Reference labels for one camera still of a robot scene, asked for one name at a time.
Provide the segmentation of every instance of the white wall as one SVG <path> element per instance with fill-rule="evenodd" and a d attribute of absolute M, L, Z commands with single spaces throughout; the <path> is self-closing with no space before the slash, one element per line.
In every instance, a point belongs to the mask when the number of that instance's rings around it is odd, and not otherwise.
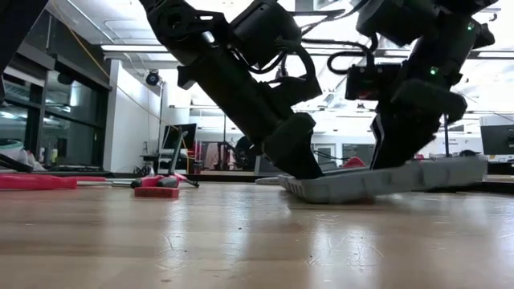
<path fill-rule="evenodd" d="M 157 150 L 159 120 L 130 97 L 156 116 L 160 114 L 161 97 L 134 79 L 123 69 L 119 60 L 112 61 L 111 79 L 113 89 L 108 101 L 104 168 L 116 173 L 131 173 L 135 165 L 143 164 L 140 155 L 145 142 L 149 143 L 149 153 Z"/>
<path fill-rule="evenodd" d="M 477 153 L 483 153 L 482 137 L 478 133 L 467 134 L 462 132 L 449 132 L 449 149 L 450 153 L 460 153 L 465 149 L 470 149 Z M 419 153 L 428 157 L 430 153 L 440 154 L 446 153 L 446 141 L 444 134 L 439 133 L 437 138 L 423 148 Z"/>

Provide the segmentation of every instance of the workbench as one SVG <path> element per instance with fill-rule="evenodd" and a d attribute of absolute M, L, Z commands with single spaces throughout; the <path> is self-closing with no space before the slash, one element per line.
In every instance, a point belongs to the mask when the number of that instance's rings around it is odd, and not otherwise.
<path fill-rule="evenodd" d="M 513 288 L 514 199 L 305 204 L 276 186 L 0 193 L 1 288 Z"/>

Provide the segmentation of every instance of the camera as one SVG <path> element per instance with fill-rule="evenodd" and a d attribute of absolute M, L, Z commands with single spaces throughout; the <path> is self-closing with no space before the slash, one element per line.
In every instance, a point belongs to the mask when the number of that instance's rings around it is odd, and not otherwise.
<path fill-rule="evenodd" d="M 150 71 L 150 73 L 146 76 L 146 83 L 149 86 L 157 86 L 161 81 L 161 77 L 159 76 L 159 71 Z"/>

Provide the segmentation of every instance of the monitor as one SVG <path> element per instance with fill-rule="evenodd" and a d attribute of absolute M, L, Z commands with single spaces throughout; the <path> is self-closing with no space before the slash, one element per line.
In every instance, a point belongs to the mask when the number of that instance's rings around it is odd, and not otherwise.
<path fill-rule="evenodd" d="M 174 127 L 181 128 L 183 132 L 187 132 L 187 135 L 184 137 L 184 141 L 186 143 L 186 147 L 188 149 L 194 148 L 194 137 L 196 134 L 196 124 L 177 124 Z M 171 128 L 166 125 L 163 136 L 163 149 L 175 149 L 177 147 L 178 140 L 178 130 Z"/>
<path fill-rule="evenodd" d="M 480 127 L 484 155 L 514 155 L 514 125 Z"/>

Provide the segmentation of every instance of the ceiling light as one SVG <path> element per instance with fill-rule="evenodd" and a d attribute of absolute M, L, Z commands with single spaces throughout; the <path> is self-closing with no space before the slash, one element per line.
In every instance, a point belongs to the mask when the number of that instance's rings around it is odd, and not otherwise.
<path fill-rule="evenodd" d="M 312 54 L 315 54 L 315 55 L 332 55 L 338 51 L 341 51 L 340 48 L 308 48 L 306 47 L 305 50 L 307 51 L 307 53 L 309 53 L 310 55 Z M 358 49 L 345 49 L 345 51 L 360 51 Z"/>
<path fill-rule="evenodd" d="M 399 49 L 395 49 L 395 50 L 387 50 L 387 51 L 384 51 L 384 55 L 386 56 L 394 56 L 394 57 L 401 57 L 401 56 L 404 56 L 404 57 L 407 57 L 410 55 L 410 51 L 408 50 L 399 50 Z"/>
<path fill-rule="evenodd" d="M 16 118 L 16 116 L 14 114 L 9 113 L 9 112 L 0 112 L 0 116 L 2 116 L 5 119 L 8 119 L 8 120 L 13 120 Z"/>
<path fill-rule="evenodd" d="M 102 45 L 106 52 L 168 52 L 162 45 Z"/>
<path fill-rule="evenodd" d="M 218 105 L 190 105 L 190 109 L 219 109 Z"/>
<path fill-rule="evenodd" d="M 514 59 L 514 52 L 512 52 L 512 51 L 494 51 L 494 52 L 481 51 L 478 55 L 478 58 Z"/>

